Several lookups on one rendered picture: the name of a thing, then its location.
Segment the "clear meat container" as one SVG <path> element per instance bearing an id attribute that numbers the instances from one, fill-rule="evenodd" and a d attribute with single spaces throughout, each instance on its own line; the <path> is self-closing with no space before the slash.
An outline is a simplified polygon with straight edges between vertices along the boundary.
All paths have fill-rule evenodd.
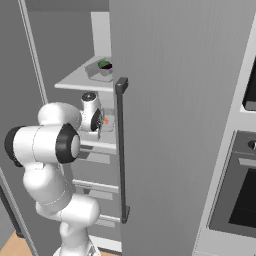
<path id="1" fill-rule="evenodd" d="M 109 119 L 109 124 L 104 125 L 104 117 Z M 102 109 L 101 110 L 101 131 L 111 132 L 114 129 L 115 117 L 112 110 Z"/>

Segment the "clear vegetable container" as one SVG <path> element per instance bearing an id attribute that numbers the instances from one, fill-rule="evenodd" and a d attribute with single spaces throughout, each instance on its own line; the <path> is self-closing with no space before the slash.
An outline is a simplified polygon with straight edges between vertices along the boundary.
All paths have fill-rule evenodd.
<path id="1" fill-rule="evenodd" d="M 111 82 L 113 80 L 112 69 L 103 71 L 99 68 L 98 63 L 100 61 L 107 61 L 112 63 L 110 57 L 94 56 L 84 64 L 85 72 L 90 80 Z"/>

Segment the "highest grey freezer rack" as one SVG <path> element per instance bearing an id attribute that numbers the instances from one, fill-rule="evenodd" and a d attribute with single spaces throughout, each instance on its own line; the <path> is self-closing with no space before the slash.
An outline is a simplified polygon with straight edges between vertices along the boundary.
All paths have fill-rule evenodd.
<path id="1" fill-rule="evenodd" d="M 90 80 L 85 72 L 84 64 L 56 83 L 55 88 L 99 92 L 113 91 L 113 80 L 111 82 Z"/>

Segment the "lowest grey freezer rack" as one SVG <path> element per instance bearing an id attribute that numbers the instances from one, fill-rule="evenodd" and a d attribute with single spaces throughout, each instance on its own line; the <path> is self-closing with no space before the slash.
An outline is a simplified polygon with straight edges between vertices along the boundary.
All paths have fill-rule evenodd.
<path id="1" fill-rule="evenodd" d="M 97 225 L 114 228 L 116 223 L 120 223 L 121 220 L 118 217 L 100 215 L 96 221 Z"/>

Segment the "grey freezer door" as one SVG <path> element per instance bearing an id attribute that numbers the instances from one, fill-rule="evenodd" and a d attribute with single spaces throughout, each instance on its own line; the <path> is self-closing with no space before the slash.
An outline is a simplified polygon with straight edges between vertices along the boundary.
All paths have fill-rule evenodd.
<path id="1" fill-rule="evenodd" d="M 5 152 L 6 134 L 14 127 L 36 123 L 42 100 L 17 0 L 0 0 L 0 169 L 14 216 L 33 256 L 51 256 L 45 223 L 23 185 L 24 170 Z"/>

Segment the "grey fridge door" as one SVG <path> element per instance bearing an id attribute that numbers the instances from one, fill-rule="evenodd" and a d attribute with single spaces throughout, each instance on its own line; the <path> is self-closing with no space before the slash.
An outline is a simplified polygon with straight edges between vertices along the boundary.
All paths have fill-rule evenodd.
<path id="1" fill-rule="evenodd" d="M 192 256 L 256 0 L 109 0 L 125 77 L 122 256 Z"/>

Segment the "grey built-in oven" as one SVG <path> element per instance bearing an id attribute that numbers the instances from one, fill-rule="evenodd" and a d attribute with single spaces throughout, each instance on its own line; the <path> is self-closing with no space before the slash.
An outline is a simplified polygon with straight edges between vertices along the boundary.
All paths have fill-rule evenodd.
<path id="1" fill-rule="evenodd" d="M 209 228 L 256 238 L 256 133 L 236 133 Z"/>

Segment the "black microwave oven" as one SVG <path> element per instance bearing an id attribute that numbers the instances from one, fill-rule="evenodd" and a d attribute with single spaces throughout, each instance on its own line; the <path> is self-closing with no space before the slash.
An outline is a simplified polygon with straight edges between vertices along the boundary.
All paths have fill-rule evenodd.
<path id="1" fill-rule="evenodd" d="M 253 62 L 242 104 L 247 111 L 256 111 L 256 57 Z"/>

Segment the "pale grey appliance cabinet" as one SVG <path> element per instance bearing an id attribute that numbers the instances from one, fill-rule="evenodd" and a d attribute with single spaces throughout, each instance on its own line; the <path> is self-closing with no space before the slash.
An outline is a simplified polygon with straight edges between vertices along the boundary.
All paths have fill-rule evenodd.
<path id="1" fill-rule="evenodd" d="M 255 57 L 256 15 L 251 25 L 192 256 L 256 256 L 256 238 L 215 231 L 209 228 L 222 178 L 224 177 L 224 169 L 236 133 L 238 131 L 256 133 L 256 111 L 247 111 L 242 104 Z"/>

